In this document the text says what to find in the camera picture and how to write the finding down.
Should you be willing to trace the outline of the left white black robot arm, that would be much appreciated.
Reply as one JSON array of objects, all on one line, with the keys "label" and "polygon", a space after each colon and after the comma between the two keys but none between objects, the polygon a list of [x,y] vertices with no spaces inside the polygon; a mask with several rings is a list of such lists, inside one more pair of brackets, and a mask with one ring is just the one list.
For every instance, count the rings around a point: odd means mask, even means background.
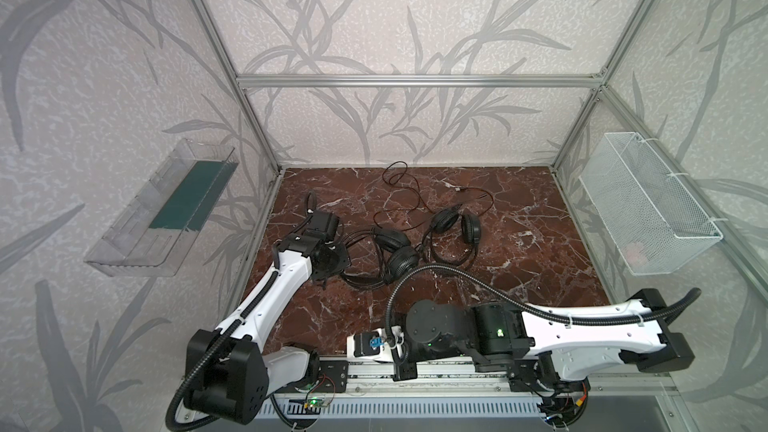
[{"label": "left white black robot arm", "polygon": [[273,245],[271,266],[243,302],[188,342],[185,375],[165,414],[168,430],[192,431],[219,419],[248,424],[279,389],[317,378],[313,349],[263,351],[299,289],[306,283],[325,286],[350,264],[337,237],[339,217],[319,209],[314,192],[308,192],[305,209],[304,219]]}]

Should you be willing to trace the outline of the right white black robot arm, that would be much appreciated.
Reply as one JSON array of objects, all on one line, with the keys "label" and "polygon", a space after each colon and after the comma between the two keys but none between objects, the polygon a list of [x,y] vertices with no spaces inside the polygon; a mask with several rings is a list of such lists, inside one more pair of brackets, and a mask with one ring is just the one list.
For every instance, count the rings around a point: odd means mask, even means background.
[{"label": "right white black robot arm", "polygon": [[[457,277],[495,299],[466,308],[422,300],[398,325],[397,296],[423,272]],[[397,283],[383,328],[363,339],[362,349],[372,360],[392,364],[397,381],[415,378],[421,362],[459,356],[471,358],[478,373],[506,371],[512,379],[549,390],[615,365],[631,365],[641,373],[680,371],[695,355],[684,335],[669,327],[701,294],[692,288],[668,305],[658,290],[646,288],[618,304],[544,307],[520,302],[455,266],[427,264]]]}]

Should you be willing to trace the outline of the green lit circuit board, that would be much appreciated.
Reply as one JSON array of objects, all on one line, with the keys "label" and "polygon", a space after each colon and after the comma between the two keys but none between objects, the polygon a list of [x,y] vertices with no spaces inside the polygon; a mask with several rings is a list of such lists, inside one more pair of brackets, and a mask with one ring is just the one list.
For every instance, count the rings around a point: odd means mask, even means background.
[{"label": "green lit circuit board", "polygon": [[307,397],[303,402],[303,410],[306,413],[319,414],[321,409],[329,407],[331,403],[330,397]]}]

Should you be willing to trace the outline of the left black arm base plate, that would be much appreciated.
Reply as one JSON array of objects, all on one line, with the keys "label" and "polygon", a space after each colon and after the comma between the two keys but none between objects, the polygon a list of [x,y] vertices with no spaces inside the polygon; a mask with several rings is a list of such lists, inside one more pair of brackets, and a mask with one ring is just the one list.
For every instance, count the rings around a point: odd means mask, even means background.
[{"label": "left black arm base plate", "polygon": [[329,394],[345,393],[348,379],[349,362],[347,360],[321,360],[318,384],[314,391]]}]

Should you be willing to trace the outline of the aluminium front rail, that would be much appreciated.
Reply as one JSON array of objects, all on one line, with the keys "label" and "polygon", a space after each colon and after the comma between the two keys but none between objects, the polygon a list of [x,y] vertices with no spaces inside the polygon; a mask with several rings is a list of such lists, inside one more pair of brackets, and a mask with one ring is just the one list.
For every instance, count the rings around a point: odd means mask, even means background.
[{"label": "aluminium front rail", "polygon": [[[513,392],[507,373],[477,373],[467,357],[441,359],[417,366],[418,378],[396,382],[392,378],[393,366],[349,360],[349,379],[345,393],[317,393],[311,387],[287,387],[280,398],[305,396],[330,397],[338,402],[351,398],[405,398],[405,397],[501,397],[505,395],[531,395],[531,392]],[[612,365],[588,377],[590,397],[598,396],[661,396],[680,397],[682,392],[668,373],[641,373],[631,365]]]}]

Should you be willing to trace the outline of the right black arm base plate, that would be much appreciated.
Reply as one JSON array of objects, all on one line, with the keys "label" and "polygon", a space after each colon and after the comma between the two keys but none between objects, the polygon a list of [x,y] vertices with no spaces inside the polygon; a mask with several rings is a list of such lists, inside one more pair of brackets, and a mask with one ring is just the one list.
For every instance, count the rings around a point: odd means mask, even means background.
[{"label": "right black arm base plate", "polygon": [[521,361],[507,371],[510,390],[531,392],[544,397],[590,391],[588,380],[566,381],[549,362]]}]

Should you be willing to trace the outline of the clear plastic wall tray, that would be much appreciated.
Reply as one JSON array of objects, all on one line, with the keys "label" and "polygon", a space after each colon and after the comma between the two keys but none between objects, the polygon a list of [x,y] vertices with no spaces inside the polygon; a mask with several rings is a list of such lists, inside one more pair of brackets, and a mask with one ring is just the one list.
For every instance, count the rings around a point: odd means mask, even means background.
[{"label": "clear plastic wall tray", "polygon": [[238,165],[233,146],[179,140],[84,262],[109,277],[176,275]]}]

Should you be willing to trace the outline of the aluminium frame crossbar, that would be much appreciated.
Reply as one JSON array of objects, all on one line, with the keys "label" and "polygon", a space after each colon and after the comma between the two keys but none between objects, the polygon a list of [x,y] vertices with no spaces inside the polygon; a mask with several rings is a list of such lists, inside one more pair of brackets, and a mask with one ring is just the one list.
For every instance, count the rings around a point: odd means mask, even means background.
[{"label": "aluminium frame crossbar", "polygon": [[417,74],[244,74],[242,89],[259,88],[597,88],[589,74],[417,75]]}]

